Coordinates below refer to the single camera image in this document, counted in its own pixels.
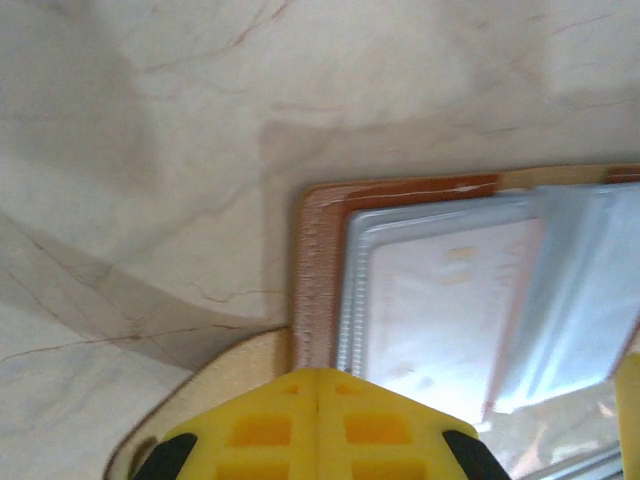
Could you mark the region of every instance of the black rubber part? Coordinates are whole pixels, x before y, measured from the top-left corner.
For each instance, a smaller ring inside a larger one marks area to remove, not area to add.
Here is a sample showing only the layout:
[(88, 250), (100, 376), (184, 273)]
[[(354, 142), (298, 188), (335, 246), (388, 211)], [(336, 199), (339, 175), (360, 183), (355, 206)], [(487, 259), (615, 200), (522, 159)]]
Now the black rubber part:
[(197, 441), (193, 433), (183, 433), (156, 445), (133, 480), (176, 480)]
[(457, 430), (446, 431), (442, 436), (469, 480), (510, 480), (502, 465), (480, 440)]

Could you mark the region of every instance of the square hole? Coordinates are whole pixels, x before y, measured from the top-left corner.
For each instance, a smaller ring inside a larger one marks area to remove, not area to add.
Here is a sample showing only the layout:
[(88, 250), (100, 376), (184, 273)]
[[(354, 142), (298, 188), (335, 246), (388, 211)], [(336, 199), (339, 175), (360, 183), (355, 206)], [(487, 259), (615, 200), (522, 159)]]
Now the square hole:
[(418, 460), (354, 460), (351, 475), (353, 480), (426, 480)]
[(291, 418), (288, 415), (247, 415), (233, 427), (229, 446), (252, 447), (263, 445), (289, 445)]
[(287, 480), (286, 463), (242, 464), (223, 463), (218, 466), (216, 480)]
[(408, 444), (411, 435), (406, 420), (388, 413), (353, 413), (345, 417), (348, 443)]

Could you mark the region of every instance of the paper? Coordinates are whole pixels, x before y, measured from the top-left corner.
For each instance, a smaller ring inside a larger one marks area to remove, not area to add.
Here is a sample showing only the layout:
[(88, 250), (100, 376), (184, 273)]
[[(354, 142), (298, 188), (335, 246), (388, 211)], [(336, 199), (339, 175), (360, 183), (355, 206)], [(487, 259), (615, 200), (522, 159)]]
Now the paper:
[(470, 423), (483, 419), (540, 237), (526, 220), (377, 248), (365, 377)]

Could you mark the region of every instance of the yellow plastic object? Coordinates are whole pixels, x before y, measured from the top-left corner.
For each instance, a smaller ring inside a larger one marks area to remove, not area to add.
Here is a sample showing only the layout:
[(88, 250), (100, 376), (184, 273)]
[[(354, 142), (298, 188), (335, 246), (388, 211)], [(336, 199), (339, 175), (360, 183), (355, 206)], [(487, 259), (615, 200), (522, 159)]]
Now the yellow plastic object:
[(640, 354), (622, 360), (616, 374), (618, 428), (625, 480), (640, 480)]
[(466, 480), (442, 433), (471, 425), (332, 369), (304, 369), (170, 431), (178, 480)]

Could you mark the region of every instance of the brown leather edge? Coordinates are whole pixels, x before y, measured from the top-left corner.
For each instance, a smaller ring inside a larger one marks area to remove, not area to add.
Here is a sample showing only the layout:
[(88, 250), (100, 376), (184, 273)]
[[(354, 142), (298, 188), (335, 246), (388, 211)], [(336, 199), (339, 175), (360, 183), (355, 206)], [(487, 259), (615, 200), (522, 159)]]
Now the brown leather edge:
[[(639, 165), (543, 166), (458, 177), (325, 184), (308, 189), (300, 200), (296, 232), (292, 298), (294, 368), (333, 364), (345, 231), (353, 212), (490, 196), (498, 190), (531, 189), (543, 184), (636, 181), (639, 176)], [(440, 198), (437, 194), (449, 189), (435, 187), (439, 181), (458, 182), (461, 191)], [(482, 189), (464, 191), (465, 181), (487, 184)]]
[(640, 165), (612, 167), (607, 172), (605, 183), (640, 182)]
[(319, 185), (298, 210), (293, 294), (294, 368), (333, 365), (345, 228), (351, 213), (416, 203), (491, 196), (496, 174)]

